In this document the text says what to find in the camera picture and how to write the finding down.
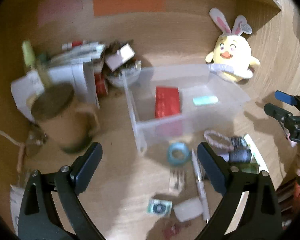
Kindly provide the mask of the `right hand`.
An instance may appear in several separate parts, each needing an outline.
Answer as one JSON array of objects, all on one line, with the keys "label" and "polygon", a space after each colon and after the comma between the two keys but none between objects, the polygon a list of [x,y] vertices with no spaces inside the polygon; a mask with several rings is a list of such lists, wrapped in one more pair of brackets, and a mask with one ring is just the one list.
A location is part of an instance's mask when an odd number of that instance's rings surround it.
[{"label": "right hand", "polygon": [[296,175],[298,177],[300,177],[300,144],[298,144],[297,142],[291,141],[289,133],[287,134],[287,140],[288,140],[290,146],[292,146],[292,148],[297,148],[294,168],[295,168]]}]

